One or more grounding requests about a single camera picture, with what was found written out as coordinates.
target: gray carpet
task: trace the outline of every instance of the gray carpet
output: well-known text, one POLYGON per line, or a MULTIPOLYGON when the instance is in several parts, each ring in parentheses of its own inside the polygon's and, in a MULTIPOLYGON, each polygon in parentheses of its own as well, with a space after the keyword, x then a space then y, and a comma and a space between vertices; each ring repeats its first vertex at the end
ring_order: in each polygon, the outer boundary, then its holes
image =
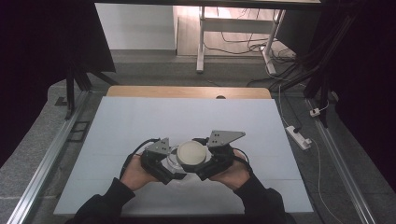
MULTIPOLYGON (((155 60, 141 60, 139 63, 129 63, 122 59, 116 63, 117 74, 108 73, 122 85, 168 85, 168 86, 224 86, 245 87, 251 79, 267 77, 263 62, 258 59, 208 59, 205 72, 195 73, 193 58, 165 58, 155 60)), ((280 64, 276 68, 282 71, 287 67, 280 64)), ((78 121, 91 122, 97 106, 106 89, 106 83, 90 76, 93 91, 78 121)), ((269 87, 273 80, 254 83, 252 87, 269 87)), ((315 139, 315 144, 307 151, 300 148, 290 139, 290 145, 297 164, 305 180, 305 186, 311 195, 311 202, 315 213, 292 214, 297 223, 339 223, 326 209, 318 192, 318 150, 321 161, 320 191, 324 202, 332 213, 343 223, 361 223, 354 204, 349 199, 327 148, 318 133, 314 120, 309 116, 304 97, 303 87, 297 86, 284 94, 281 104, 284 118, 289 125, 298 126, 294 113, 303 124, 301 133, 304 137, 315 139)), ((278 95, 272 94, 279 105, 278 95)), ((41 162, 54 135, 64 122, 65 107, 55 106, 58 97, 65 97, 65 83, 60 82, 49 89, 49 99, 37 118, 34 126, 22 140, 14 154, 0 170, 0 223, 7 223, 15 205, 23 194, 35 169, 41 162)), ((329 106, 329 129, 336 138, 347 164, 361 187, 365 199, 374 212, 378 223, 396 223, 396 196, 388 186, 382 175, 372 164, 370 158, 360 147, 359 143, 349 133, 334 112, 333 102, 329 106)), ((69 139, 79 139, 78 133, 70 134, 69 139)), ((64 144, 54 168, 49 174, 45 186, 36 200, 34 208, 26 223, 64 223, 66 217, 56 217, 52 214, 64 185, 69 177, 73 165, 82 147, 80 142, 64 144)))

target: black sleeve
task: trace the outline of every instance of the black sleeve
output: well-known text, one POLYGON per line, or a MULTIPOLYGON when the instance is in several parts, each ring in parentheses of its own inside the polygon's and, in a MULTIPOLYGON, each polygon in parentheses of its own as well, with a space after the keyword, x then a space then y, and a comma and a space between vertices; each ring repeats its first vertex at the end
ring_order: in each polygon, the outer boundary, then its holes
POLYGON ((266 189, 255 175, 234 193, 242 199, 250 223, 286 223, 282 196, 274 189, 266 189))
POLYGON ((94 195, 65 224, 118 223, 122 207, 134 197, 134 193, 117 178, 103 196, 94 195))

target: person's arm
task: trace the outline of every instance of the person's arm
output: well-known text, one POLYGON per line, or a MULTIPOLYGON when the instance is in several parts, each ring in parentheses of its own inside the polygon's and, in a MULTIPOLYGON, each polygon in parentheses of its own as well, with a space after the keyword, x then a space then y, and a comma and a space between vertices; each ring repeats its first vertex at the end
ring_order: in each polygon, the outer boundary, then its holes
POLYGON ((114 178, 106 194, 91 197, 65 224, 118 223, 122 207, 134 197, 134 191, 152 181, 157 179, 142 168, 140 156, 136 155, 121 180, 114 178))
MULTIPOLYGON (((237 150, 234 154, 245 159, 237 150)), ((286 222, 282 196, 274 189, 266 189, 255 175, 250 176, 243 163, 234 161, 226 171, 209 179, 219 181, 241 198, 250 223, 286 222)))

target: hand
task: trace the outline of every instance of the hand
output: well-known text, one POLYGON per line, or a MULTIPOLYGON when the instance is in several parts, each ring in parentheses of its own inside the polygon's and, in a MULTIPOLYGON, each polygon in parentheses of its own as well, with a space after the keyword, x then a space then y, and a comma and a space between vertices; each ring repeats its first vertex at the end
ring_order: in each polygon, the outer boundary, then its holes
MULTIPOLYGON (((245 157, 238 150, 234 149, 233 154, 245 160, 245 157)), ((227 170, 219 174, 213 175, 209 179, 212 181, 219 181, 228 188, 236 190, 239 189, 250 179, 250 175, 245 164, 239 161, 233 161, 233 165, 230 166, 227 170)))
POLYGON ((140 156, 134 155, 126 167, 120 181, 129 189, 135 191, 137 189, 141 189, 149 182, 158 180, 143 169, 140 162, 140 156))

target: white wall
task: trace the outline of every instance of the white wall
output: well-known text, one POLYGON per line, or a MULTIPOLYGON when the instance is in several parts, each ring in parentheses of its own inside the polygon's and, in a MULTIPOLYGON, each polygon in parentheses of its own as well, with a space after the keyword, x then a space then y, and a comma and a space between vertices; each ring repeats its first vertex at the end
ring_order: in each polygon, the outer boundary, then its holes
POLYGON ((95 5, 110 49, 176 49, 172 6, 95 5))

